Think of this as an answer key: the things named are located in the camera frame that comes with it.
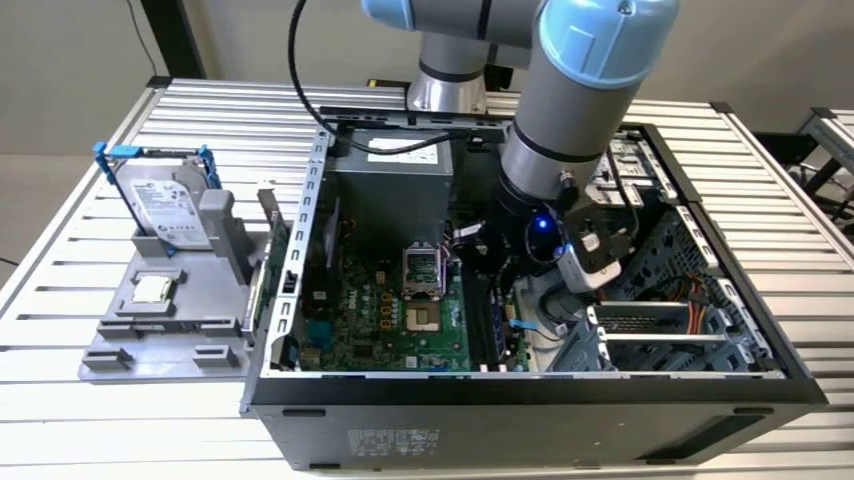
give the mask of green circuit board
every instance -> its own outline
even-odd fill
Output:
[[[378,265],[376,260],[344,260],[332,342],[327,348],[316,348],[308,339],[312,346],[302,350],[302,368],[471,371],[459,265],[448,267],[448,285],[439,302],[404,301],[402,265],[386,262],[384,270]]]

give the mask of wire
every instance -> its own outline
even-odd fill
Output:
[[[439,143],[447,142],[448,140],[454,140],[458,138],[468,138],[468,132],[456,132],[448,133],[439,137],[431,138],[419,142],[414,145],[408,145],[400,148],[374,148],[368,147],[354,141],[350,138],[344,138],[339,135],[338,130],[332,128],[330,122],[320,116],[315,107],[312,107],[311,102],[308,101],[308,97],[306,97],[306,92],[303,91],[303,84],[299,80],[299,75],[296,73],[296,28],[299,27],[299,19],[303,15],[303,9],[306,8],[307,0],[298,0],[296,6],[294,7],[294,14],[291,15],[291,26],[288,28],[288,72],[291,74],[291,83],[294,84],[294,91],[296,92],[296,96],[299,97],[299,101],[306,108],[306,111],[318,122],[318,125],[323,127],[323,129],[332,134],[332,136],[344,143],[348,143],[356,150],[362,150],[366,153],[372,155],[400,155],[402,153],[414,152],[424,147],[430,147],[431,145],[436,145]]]
[[[628,201],[628,194],[626,193],[626,186],[623,185],[623,180],[619,177],[619,170],[616,169],[616,161],[614,160],[614,152],[611,152],[611,147],[604,150],[604,156],[608,159],[608,166],[611,167],[611,175],[614,176],[614,182],[616,183],[616,191],[619,192],[619,198],[623,200],[626,204],[626,208],[631,212],[631,220],[634,225],[631,227],[631,233],[628,234],[628,238],[635,240],[638,238],[638,231],[640,230],[640,219],[638,218],[638,212],[635,208],[631,206],[631,202]]]
[[[703,318],[706,318],[706,307],[699,311],[699,318],[697,319],[697,334],[699,335],[703,327]]]
[[[685,275],[674,275],[673,277],[667,277],[665,280],[662,280],[661,282],[658,282],[655,285],[650,285],[646,290],[643,290],[638,295],[635,295],[635,299],[636,300],[643,300],[644,297],[654,293],[657,290],[661,290],[662,288],[665,288],[666,286],[669,286],[673,282],[675,282],[677,280],[682,280],[686,276]]]
[[[818,167],[814,167],[814,166],[813,166],[813,165],[810,165],[810,164],[806,164],[806,163],[799,163],[798,165],[793,165],[793,166],[795,166],[795,167],[798,167],[798,168],[801,169],[801,182],[799,182],[799,183],[801,183],[801,186],[803,186],[803,185],[806,185],[806,182],[807,182],[807,180],[809,180],[809,179],[806,178],[806,171],[809,170],[809,171],[810,171],[810,172],[813,172],[813,173],[818,173],[821,169],[819,169]],[[841,189],[843,189],[843,190],[847,190],[847,189],[849,189],[849,187],[846,187],[846,186],[842,184],[842,182],[841,182],[839,180],[837,180],[835,178],[833,178],[833,177],[830,177],[830,178],[827,179],[827,183],[830,183],[830,184],[835,185],[837,187],[839,187],[839,188],[841,188]]]
[[[131,0],[124,0],[124,3],[128,4],[128,10],[131,10],[131,20],[133,21],[133,30],[136,31],[136,38],[139,39],[139,44],[143,47],[143,52],[145,52],[145,56],[148,57],[148,63],[151,64],[152,75],[157,76],[157,67],[155,65],[155,59],[151,57],[148,46],[145,45],[145,41],[143,40],[143,34],[139,31],[139,23],[136,22],[136,12],[133,11],[133,5],[131,4]]]
[[[539,296],[539,300],[536,301],[536,307],[539,308],[539,312],[542,313],[543,317],[546,317],[546,319],[555,325],[560,325],[562,323],[566,323],[566,322],[548,311],[548,297],[551,297],[555,293],[560,292],[564,288],[566,288],[566,283],[559,282],[554,284],[543,292],[543,294]]]
[[[837,208],[837,211],[833,212],[833,217],[830,217],[830,221],[831,222],[835,222],[839,219],[839,217],[845,213],[845,209],[849,208],[849,204],[850,203],[851,203],[851,199],[849,198],[845,202],[842,202],[839,204],[839,207]]]
[[[524,329],[524,331],[526,331],[526,332],[531,332],[531,333],[538,334],[540,337],[543,337],[543,338],[544,338],[546,340],[548,340],[550,342],[555,342],[555,343],[558,343],[558,342],[560,341],[560,339],[559,339],[559,338],[550,337],[548,335],[546,335],[543,332],[540,332],[540,331],[539,331],[539,330],[536,330],[536,329],[526,328],[526,329]]]

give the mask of white label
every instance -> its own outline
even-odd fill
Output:
[[[347,430],[356,457],[430,456],[436,453],[439,429]]]
[[[374,138],[368,142],[371,148],[400,148],[415,145],[422,140],[407,140],[404,138]],[[439,147],[431,145],[419,148],[414,152],[402,153],[400,155],[372,155],[368,153],[368,162],[384,163],[418,163],[422,165],[439,165]]]
[[[177,248],[209,247],[187,187],[173,180],[131,180],[143,214],[157,237]]]

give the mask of metal chassis frame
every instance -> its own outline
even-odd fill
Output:
[[[454,123],[455,126],[476,128],[487,124],[492,124],[491,126],[494,127],[494,124],[500,124],[506,120],[506,117],[500,116],[431,115],[415,114],[414,112],[386,113],[375,110],[363,114],[362,117],[354,115],[352,111],[338,111],[338,114],[344,115],[348,121],[364,121],[368,125],[378,123],[376,115],[383,115],[380,122],[391,125],[416,125],[418,119],[426,118],[431,123],[432,120],[440,119],[435,123]],[[458,118],[463,119],[460,124],[451,120]],[[734,131],[738,131],[738,128],[743,128],[743,125],[734,117],[725,118],[725,120],[731,122]],[[396,378],[395,375],[383,375],[375,378],[364,375],[363,372],[343,376],[338,372],[335,375],[328,376],[316,375],[315,372],[311,372],[311,374],[300,374],[298,372],[280,374],[278,372],[271,373],[268,369],[270,359],[264,358],[266,353],[259,351],[254,356],[254,365],[247,378],[243,409],[244,411],[251,410],[259,415],[272,432],[282,428],[279,416],[282,414],[291,416],[287,414],[288,409],[296,408],[300,412],[307,412],[306,415],[300,414],[300,416],[326,417],[327,413],[331,414],[336,407],[343,406],[348,408],[363,406],[367,409],[386,406],[391,410],[400,407],[418,407],[407,410],[412,412],[412,415],[418,415],[416,412],[419,410],[427,413],[439,408],[439,406],[448,405],[467,405],[474,411],[478,410],[478,407],[487,408],[487,406],[496,405],[512,406],[514,408],[523,406],[526,406],[524,408],[532,408],[532,405],[560,405],[566,408],[572,408],[574,405],[600,405],[603,408],[610,405],[624,405],[626,409],[630,410],[632,406],[644,404],[655,404],[666,408],[667,405],[678,403],[726,405],[726,408],[731,409],[735,415],[739,412],[762,412],[762,415],[767,415],[758,423],[719,439],[687,458],[638,458],[635,462],[639,464],[695,464],[730,450],[750,438],[771,431],[827,403],[821,388],[723,241],[723,234],[703,209],[699,195],[697,195],[682,167],[661,140],[655,126],[647,124],[623,124],[623,126],[640,127],[640,131],[644,133],[646,139],[659,155],[665,169],[678,185],[683,202],[698,221],[703,234],[710,240],[713,251],[722,263],[722,270],[733,280],[757,323],[762,327],[766,339],[775,351],[777,359],[782,363],[782,368],[789,378],[754,379],[739,382],[734,379],[639,379],[620,373],[616,373],[612,378],[584,378],[584,375],[563,374],[556,375],[556,378],[548,379],[502,378],[500,394],[496,394],[495,380],[507,375],[503,373],[475,372],[471,375],[466,375],[468,378],[464,380],[448,375],[434,375],[430,379],[407,378],[406,375],[399,375]],[[326,142],[323,137],[315,138],[310,165],[318,161],[316,156],[323,149],[323,142],[319,142],[319,139]],[[747,139],[743,140],[747,145],[753,145]],[[770,158],[763,149],[759,151],[765,154],[766,159]],[[306,184],[310,181],[312,181],[311,175],[306,180]],[[807,208],[813,207],[809,200],[803,203]],[[303,218],[303,206],[304,204],[300,205],[300,212],[298,213],[300,219]],[[290,306],[296,304],[299,288],[296,292],[286,295],[286,297],[280,297],[280,300],[287,302],[287,310],[290,311]],[[275,312],[283,311],[279,304],[278,301]],[[291,324],[292,317],[284,323],[282,318],[274,318],[271,327],[275,328],[275,331],[284,332],[290,331]],[[264,342],[259,343],[264,343],[270,347],[272,338],[267,338]],[[354,388],[355,381],[360,381],[359,388]],[[786,407],[782,410],[774,410],[783,405]],[[300,428],[310,429],[311,424],[307,423]],[[288,457],[288,460],[299,465],[299,461],[292,457]],[[299,468],[311,468],[311,466],[302,465]]]

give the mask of aluminum extrusion table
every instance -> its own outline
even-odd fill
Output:
[[[403,107],[391,88],[311,88],[318,105]],[[492,94],[511,114],[518,95]],[[830,407],[697,468],[342,472],[348,478],[642,476],[823,480],[854,477],[854,252],[737,116],[705,103],[635,101],[658,125]],[[235,215],[264,230],[255,200],[276,184],[294,212],[315,125],[288,86],[173,80],[145,89],[111,139],[215,150]],[[240,381],[92,385],[77,381],[133,254],[133,224],[95,166],[0,291],[3,478],[272,478],[290,468],[262,423],[238,413]]]

